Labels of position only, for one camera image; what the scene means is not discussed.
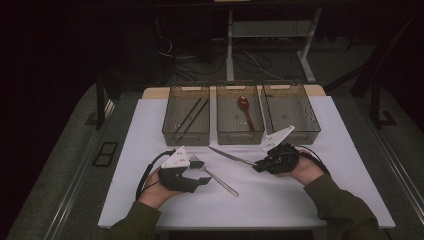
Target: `black cable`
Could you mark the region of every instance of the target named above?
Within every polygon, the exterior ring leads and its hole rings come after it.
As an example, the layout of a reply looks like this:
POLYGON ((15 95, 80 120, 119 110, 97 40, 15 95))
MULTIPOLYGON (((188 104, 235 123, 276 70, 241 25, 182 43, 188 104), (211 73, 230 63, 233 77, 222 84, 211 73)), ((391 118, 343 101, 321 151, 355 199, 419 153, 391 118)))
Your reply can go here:
POLYGON ((233 56, 233 61, 237 64, 237 66, 239 66, 241 69, 243 69, 244 71, 246 71, 246 72, 249 72, 249 73, 263 73, 262 71, 257 71, 257 72, 255 72, 255 71, 251 71, 251 70, 249 70, 249 69, 247 69, 247 68, 245 68, 245 67, 243 67, 240 63, 239 63, 239 61, 242 61, 241 59, 239 59, 238 57, 236 57, 236 56, 233 56))
POLYGON ((141 193, 143 193, 146 189, 148 189, 149 187, 151 187, 151 186, 153 186, 153 185, 155 185, 155 184, 158 184, 158 183, 159 183, 159 181, 157 181, 157 182, 155 182, 155 183, 152 183, 152 184, 150 184, 149 186, 147 186, 147 187, 143 188, 143 190, 141 190, 141 192, 140 192, 140 195, 141 195, 141 193))
POLYGON ((196 71, 194 68, 191 68, 191 67, 186 66, 184 64, 176 64, 176 66, 180 66, 180 67, 184 67, 184 68, 188 69, 188 71, 187 70, 178 69, 179 71, 192 72, 192 73, 194 73, 196 75, 197 74, 200 74, 200 75, 203 74, 203 73, 200 73, 200 72, 196 71))
POLYGON ((245 56, 249 61, 244 61, 246 64, 250 64, 250 65, 253 65, 253 66, 255 66, 255 67, 260 67, 260 68, 262 68, 262 69, 267 69, 267 68, 270 68, 270 67, 272 67, 272 61, 269 59, 269 58, 267 58, 265 55, 263 55, 263 54, 259 54, 259 53, 255 53, 255 55, 257 55, 257 56, 260 56, 260 57, 262 57, 263 59, 265 59, 267 62, 268 62, 268 65, 266 65, 266 66, 264 66, 261 62, 259 62, 258 60, 256 60, 256 58, 255 58, 255 60, 253 60, 252 59, 252 57, 251 56, 249 56, 249 54, 250 53, 248 53, 247 51, 245 51, 245 50, 234 50, 234 52, 242 52, 243 53, 243 56, 245 56))
POLYGON ((183 78, 183 79, 185 79, 186 81, 191 82, 191 80, 190 80, 189 78, 187 78, 186 76, 182 75, 181 73, 175 72, 175 71, 173 71, 172 69, 170 69, 169 71, 170 71, 171 73, 173 73, 173 74, 175 74, 175 75, 179 76, 180 78, 183 78))
POLYGON ((320 160, 322 162, 322 160, 321 160, 321 158, 319 158, 318 154, 316 154, 314 151, 312 151, 312 149, 307 148, 307 147, 302 146, 302 145, 296 145, 295 147, 301 147, 301 148, 307 149, 308 151, 310 151, 311 153, 313 153, 315 155, 315 157, 318 158, 318 160, 320 160))
POLYGON ((233 59, 237 59, 238 61, 240 61, 240 62, 242 62, 242 63, 244 63, 246 65, 251 65, 252 67, 255 67, 255 68, 258 68, 259 67, 257 64, 255 64, 255 63, 253 63, 251 61, 252 59, 249 59, 250 61, 246 61, 246 60, 244 60, 242 58, 237 57, 237 55, 233 55, 233 59))
POLYGON ((314 151, 312 151, 310 148, 307 148, 305 146, 296 146, 296 147, 302 147, 305 149, 308 149, 309 151, 311 151, 316 157, 312 156, 309 153, 305 153, 305 152, 301 152, 300 156, 306 157, 307 159, 311 160, 312 162, 314 162, 319 168, 321 168, 321 170, 325 173, 328 174, 329 176, 331 176, 330 171, 328 171, 327 167, 324 165, 324 163, 322 162, 322 160, 319 158, 318 154, 316 154, 314 151))
POLYGON ((137 200, 140 197, 144 183, 146 182, 146 179, 149 176, 150 172, 152 171, 152 168, 155 165, 155 163, 157 162, 157 160, 159 160, 159 158, 161 158, 165 155, 171 156, 172 154, 174 154, 174 152, 175 152, 175 150, 165 151, 165 152, 159 154, 155 159, 153 159, 153 161, 149 165, 147 165, 146 171, 144 171, 143 177, 141 177, 140 182, 138 183, 137 192, 135 193, 135 200, 137 200))
POLYGON ((222 67, 224 66, 224 63, 225 63, 225 58, 223 58, 223 60, 221 61, 221 63, 220 63, 220 65, 219 65, 218 69, 215 69, 215 70, 213 70, 212 72, 199 72, 199 71, 195 70, 194 68, 191 68, 191 67, 189 67, 189 66, 186 66, 186 65, 184 65, 184 64, 182 64, 182 63, 180 63, 180 64, 178 64, 178 63, 177 63, 177 65, 178 65, 178 66, 181 66, 181 67, 184 67, 184 68, 187 68, 187 69, 189 69, 190 71, 192 71, 193 73, 196 73, 196 74, 199 74, 199 75, 211 75, 211 74, 215 74, 215 73, 217 73, 217 72, 221 71, 222 67))
MULTIPOLYGON (((248 53, 248 52, 246 52, 246 51, 243 51, 243 53, 245 53, 247 56, 249 56, 250 57, 250 59, 256 64, 256 67, 258 67, 259 69, 261 69, 262 70, 262 72, 263 73, 265 73, 265 74, 268 74, 269 76, 271 76, 271 77, 274 77, 274 78, 277 78, 277 79, 280 79, 280 80, 284 80, 283 78, 281 78, 281 77, 279 77, 279 76, 276 76, 276 75, 274 75, 274 74, 272 74, 272 73, 270 73, 270 72, 268 72, 268 71, 266 71, 263 67, 262 67, 262 64, 260 64, 250 53, 248 53)), ((270 66, 269 67, 271 67, 272 66, 272 62, 271 62, 271 60, 269 60, 268 58, 266 58, 265 56, 262 56, 262 57, 264 57, 266 60, 268 60, 269 61, 269 63, 270 63, 270 66)))
POLYGON ((177 71, 177 72, 179 72, 180 74, 184 74, 185 76, 188 76, 188 78, 190 78, 192 81, 194 81, 194 82, 196 82, 197 81, 197 79, 195 78, 195 77, 193 77, 191 74, 189 74, 188 72, 186 72, 186 71, 183 71, 183 70, 181 70, 181 69, 178 69, 178 68, 174 68, 174 70, 175 71, 177 71))

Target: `cable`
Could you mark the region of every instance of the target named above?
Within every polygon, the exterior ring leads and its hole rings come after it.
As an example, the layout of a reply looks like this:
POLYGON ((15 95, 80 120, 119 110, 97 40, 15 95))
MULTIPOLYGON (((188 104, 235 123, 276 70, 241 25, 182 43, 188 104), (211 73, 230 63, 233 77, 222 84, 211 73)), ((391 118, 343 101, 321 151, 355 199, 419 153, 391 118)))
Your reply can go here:
POLYGON ((195 70, 194 68, 191 68, 191 67, 186 66, 186 65, 181 64, 181 63, 180 64, 177 63, 177 65, 178 66, 181 66, 181 67, 184 67, 184 68, 187 68, 187 69, 189 69, 190 71, 192 71, 195 74, 199 74, 199 75, 211 75, 211 74, 214 74, 214 73, 217 73, 217 72, 221 71, 222 67, 224 66, 224 63, 225 63, 225 58, 223 58, 223 60, 221 61, 219 67, 217 69, 213 70, 212 72, 199 72, 199 71, 195 70))
POLYGON ((163 52, 158 52, 160 55, 162 55, 162 56, 165 56, 165 57, 170 57, 170 58, 174 58, 175 56, 174 55, 169 55, 169 54, 166 54, 166 53, 163 53, 163 52))
POLYGON ((244 70, 244 71, 246 71, 246 72, 249 72, 249 73, 262 73, 262 71, 252 71, 252 70, 250 70, 250 69, 248 69, 248 68, 243 67, 243 66, 240 64, 240 62, 239 62, 239 61, 241 61, 241 62, 244 62, 244 61, 243 61, 243 60, 241 60, 240 58, 236 57, 235 55, 233 55, 233 61, 237 64, 237 66, 239 66, 241 69, 243 69, 243 70, 244 70))
MULTIPOLYGON (((243 53, 243 56, 245 56, 245 55, 247 55, 245 52, 243 52, 243 51, 245 51, 245 50, 235 50, 235 52, 242 52, 243 53)), ((267 62, 268 62, 268 65, 266 65, 266 66, 264 66, 264 64, 262 64, 262 63, 260 63, 259 61, 256 61, 263 69, 267 69, 267 68, 271 68, 272 67, 272 61, 269 59, 269 58, 267 58, 265 55, 263 55, 263 54, 258 54, 258 53, 256 53, 256 55, 258 55, 258 56, 260 56, 260 57, 262 57, 264 60, 266 60, 267 62)), ((257 65, 257 63, 252 63, 252 61, 251 61, 251 58, 250 57, 248 57, 248 56, 246 56, 246 58, 249 60, 249 61, 244 61, 244 60, 241 60, 242 62, 244 62, 244 63, 246 63, 246 64, 249 64, 249 65, 253 65, 253 66, 255 66, 255 67, 257 67, 258 65, 257 65)))
POLYGON ((185 76, 188 76, 188 78, 190 78, 190 79, 191 79, 190 81, 194 81, 194 82, 196 82, 196 81, 197 81, 197 79, 196 79, 195 77, 193 77, 192 75, 190 75, 189 73, 187 73, 187 72, 185 72, 185 71, 183 71, 183 70, 180 70, 180 69, 178 69, 178 68, 174 68, 174 70, 175 70, 175 71, 177 71, 177 72, 179 72, 179 75, 184 74, 185 76))
POLYGON ((320 160, 322 162, 322 160, 321 160, 321 158, 319 158, 318 154, 316 154, 314 151, 312 151, 312 149, 307 148, 307 147, 302 146, 302 145, 296 145, 295 147, 301 147, 301 148, 307 149, 308 151, 310 151, 311 153, 313 153, 315 155, 315 157, 318 158, 318 160, 320 160))
POLYGON ((244 51, 244 50, 242 50, 244 53, 246 53, 255 63, 256 63, 256 65, 259 67, 259 69, 261 69, 262 70, 262 72, 264 72, 264 73, 266 73, 266 74, 268 74, 269 76, 271 76, 271 77, 275 77, 275 78, 277 78, 277 79, 280 79, 280 80, 285 80, 284 78, 280 78, 280 77, 278 77, 278 76, 275 76, 274 74, 271 74, 271 73, 269 73, 269 72, 267 72, 265 69, 263 69, 262 67, 261 67, 261 65, 255 60, 255 58, 253 58, 253 56, 252 55, 250 55, 250 53, 248 53, 248 52, 246 52, 246 51, 244 51))
POLYGON ((141 195, 141 193, 143 193, 146 189, 148 189, 149 187, 151 187, 151 186, 153 186, 153 185, 155 185, 155 184, 158 184, 158 183, 159 183, 159 181, 157 181, 157 182, 155 182, 155 183, 152 183, 152 184, 150 184, 149 186, 147 186, 147 187, 143 188, 143 190, 141 190, 141 192, 140 192, 140 195, 141 195))
POLYGON ((155 159, 153 159, 153 161, 149 165, 147 165, 146 171, 144 171, 143 177, 141 177, 141 180, 138 183, 137 192, 135 193, 135 200, 137 200, 140 197, 140 194, 142 192, 144 183, 146 182, 146 179, 149 176, 150 172, 152 171, 153 165, 155 165, 155 163, 157 162, 157 160, 159 160, 159 158, 161 158, 161 157, 163 157, 165 155, 171 156, 172 154, 174 154, 174 152, 175 152, 175 150, 165 151, 165 152, 159 154, 155 159))
POLYGON ((172 47, 173 47, 173 45, 172 45, 172 42, 171 42, 171 40, 169 39, 169 38, 167 38, 167 37, 163 37, 163 38, 165 38, 166 40, 168 40, 168 42, 169 42, 169 49, 168 49, 168 51, 167 51, 167 53, 169 53, 169 52, 171 52, 171 50, 172 50, 172 47))
POLYGON ((182 75, 181 73, 175 72, 175 71, 173 71, 172 69, 170 69, 169 71, 170 71, 171 73, 173 73, 173 74, 175 74, 175 75, 179 76, 180 78, 183 78, 183 79, 184 79, 184 80, 186 80, 186 81, 189 81, 189 82, 191 82, 191 81, 192 81, 192 80, 190 80, 189 78, 187 78, 186 76, 182 75))

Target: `brown spoon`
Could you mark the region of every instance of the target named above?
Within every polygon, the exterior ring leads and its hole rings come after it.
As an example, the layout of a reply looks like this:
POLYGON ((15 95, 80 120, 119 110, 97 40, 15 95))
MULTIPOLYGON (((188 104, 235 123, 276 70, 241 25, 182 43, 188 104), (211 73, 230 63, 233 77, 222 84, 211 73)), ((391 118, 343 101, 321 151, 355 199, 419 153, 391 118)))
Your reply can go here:
POLYGON ((255 127, 253 126, 252 120, 250 119, 249 115, 249 101, 247 101, 247 98, 240 96, 237 101, 239 107, 243 112, 246 114, 247 123, 249 124, 250 131, 256 132, 255 127))

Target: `wire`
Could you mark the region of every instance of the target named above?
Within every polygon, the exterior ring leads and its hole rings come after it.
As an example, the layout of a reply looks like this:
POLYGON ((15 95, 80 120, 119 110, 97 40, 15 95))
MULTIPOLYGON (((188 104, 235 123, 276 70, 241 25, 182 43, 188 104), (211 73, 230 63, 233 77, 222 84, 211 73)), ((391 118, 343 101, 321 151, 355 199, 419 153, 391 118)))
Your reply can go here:
POLYGON ((169 42, 169 49, 168 49, 168 51, 167 51, 167 53, 169 53, 169 52, 171 52, 171 50, 172 50, 172 47, 173 47, 173 45, 172 45, 172 42, 171 42, 171 40, 169 39, 169 38, 167 38, 167 37, 163 37, 163 38, 165 38, 166 40, 168 40, 168 42, 169 42))
POLYGON ((259 69, 261 69, 262 70, 262 72, 264 72, 264 73, 266 73, 266 74, 268 74, 269 76, 271 76, 271 77, 275 77, 275 78, 277 78, 277 79, 280 79, 280 80, 285 80, 284 78, 281 78, 281 77, 278 77, 278 76, 275 76, 274 74, 271 74, 271 73, 269 73, 269 72, 267 72, 265 69, 263 69, 262 67, 261 67, 261 65, 256 61, 256 59, 252 56, 252 55, 250 55, 250 53, 248 53, 247 51, 245 51, 245 50, 242 50, 244 53, 246 53, 255 63, 256 63, 256 65, 259 67, 259 69))
MULTIPOLYGON (((249 64, 249 65, 252 65, 252 66, 255 66, 255 67, 257 67, 257 66, 258 66, 256 63, 252 63, 251 58, 250 58, 250 57, 248 57, 248 56, 246 56, 247 54, 246 54, 245 52, 243 52, 243 50, 235 50, 235 52, 236 52, 236 51, 237 51, 237 52, 242 52, 242 53, 243 53, 243 56, 245 56, 245 57, 249 60, 249 61, 241 60, 243 63, 249 64)), ((269 58, 267 58, 267 57, 266 57, 265 55, 263 55, 263 54, 258 54, 258 53, 256 53, 256 55, 258 55, 258 56, 262 57, 264 60, 266 60, 266 61, 268 62, 268 65, 264 66, 264 64, 260 63, 259 61, 256 61, 257 63, 259 63, 259 65, 260 65, 263 69, 267 69, 267 68, 272 67, 272 61, 271 61, 269 58)))
POLYGON ((305 149, 308 149, 309 151, 311 151, 315 156, 312 156, 309 153, 305 153, 305 152, 301 152, 300 156, 306 157, 309 160, 311 160, 312 162, 314 162, 319 168, 321 168, 321 170, 328 174, 329 176, 331 176, 330 171, 328 171, 328 168, 325 166, 325 164, 322 162, 322 160, 319 158, 318 154, 316 154, 314 151, 312 151, 311 149, 305 147, 305 146, 297 146, 297 147, 302 147, 305 149))
POLYGON ((186 66, 186 65, 181 64, 181 63, 180 64, 177 63, 177 65, 178 66, 181 66, 181 67, 184 67, 184 68, 190 70, 191 72, 193 72, 195 74, 199 74, 199 75, 211 75, 211 74, 214 74, 214 73, 217 73, 217 72, 221 71, 222 67, 224 66, 224 63, 225 63, 225 58, 223 58, 223 60, 221 61, 220 65, 218 66, 218 68, 215 69, 215 70, 213 70, 212 72, 199 72, 199 71, 195 70, 194 68, 191 68, 191 67, 186 66))
POLYGON ((197 81, 197 78, 193 77, 192 75, 190 75, 188 72, 180 70, 178 68, 175 68, 175 71, 179 72, 180 74, 184 74, 185 76, 187 76, 188 78, 190 78, 192 81, 197 81))
POLYGON ((140 192, 140 195, 141 195, 141 193, 143 193, 146 189, 148 189, 149 187, 151 187, 151 186, 153 186, 153 185, 155 185, 155 184, 158 184, 158 183, 159 183, 159 181, 157 181, 157 182, 155 182, 155 183, 152 183, 152 184, 150 184, 149 186, 147 186, 147 187, 143 188, 143 190, 141 190, 141 192, 140 192))
POLYGON ((153 165, 155 165, 155 163, 157 162, 157 160, 159 160, 159 158, 161 158, 162 156, 165 155, 169 155, 171 156, 172 154, 174 154, 175 150, 172 151, 165 151, 161 154, 159 154, 155 159, 153 159, 153 161, 147 166, 146 170, 144 171, 143 177, 141 177, 140 182, 138 183, 138 187, 137 187, 137 191, 135 193, 135 200, 137 200, 140 197, 140 194, 142 192, 143 189, 143 185, 146 182, 147 177, 150 174, 150 171, 152 171, 153 165))
POLYGON ((158 53, 162 56, 165 56, 165 57, 171 57, 171 58, 175 57, 174 55, 169 55, 169 54, 166 54, 166 53, 163 53, 163 52, 158 52, 158 53))
POLYGON ((295 147, 301 147, 301 148, 307 149, 308 151, 310 151, 311 153, 313 153, 315 155, 315 157, 318 158, 318 160, 320 160, 322 162, 322 160, 321 160, 321 158, 319 158, 318 154, 316 154, 314 151, 312 151, 312 149, 307 148, 307 147, 302 146, 302 145, 297 145, 295 147))
POLYGON ((246 72, 250 72, 250 73, 262 73, 262 71, 252 71, 252 70, 250 70, 248 68, 243 67, 240 64, 240 62, 245 62, 245 61, 241 60, 240 58, 236 57, 235 55, 233 55, 233 61, 237 64, 237 66, 239 66, 241 69, 243 69, 246 72))
POLYGON ((183 74, 181 74, 181 73, 179 73, 179 72, 176 72, 176 71, 174 71, 174 70, 170 69, 169 71, 170 71, 171 73, 173 73, 173 74, 175 74, 175 75, 179 76, 180 78, 182 78, 182 79, 186 80, 186 81, 191 82, 191 81, 194 79, 194 78, 193 78, 193 76, 191 76, 191 75, 189 75, 189 76, 190 76, 190 77, 192 77, 193 79, 190 79, 190 78, 188 78, 188 77, 184 76, 183 74))

